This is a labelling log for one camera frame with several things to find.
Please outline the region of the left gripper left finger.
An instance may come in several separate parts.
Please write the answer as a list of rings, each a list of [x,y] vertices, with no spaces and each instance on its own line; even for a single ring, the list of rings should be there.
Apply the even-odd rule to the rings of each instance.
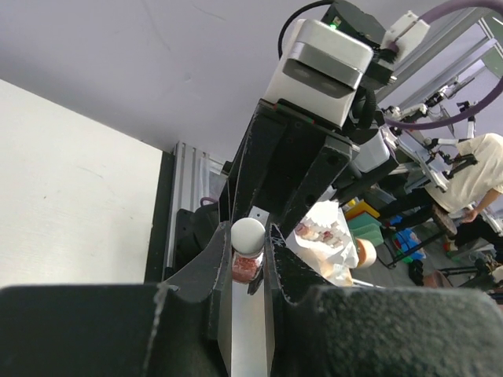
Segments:
[[[5,287],[4,376],[228,376],[230,225],[164,282]]]

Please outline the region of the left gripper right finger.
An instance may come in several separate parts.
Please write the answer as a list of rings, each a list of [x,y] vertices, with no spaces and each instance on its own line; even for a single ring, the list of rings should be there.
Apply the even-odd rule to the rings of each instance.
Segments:
[[[266,227],[271,376],[499,376],[502,313],[472,289],[336,287]]]

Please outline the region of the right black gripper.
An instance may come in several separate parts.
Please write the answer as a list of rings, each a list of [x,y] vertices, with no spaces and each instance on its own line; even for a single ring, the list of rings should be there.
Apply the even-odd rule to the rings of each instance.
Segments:
[[[227,219],[258,207],[288,236],[358,152],[294,105],[259,100],[227,178]]]

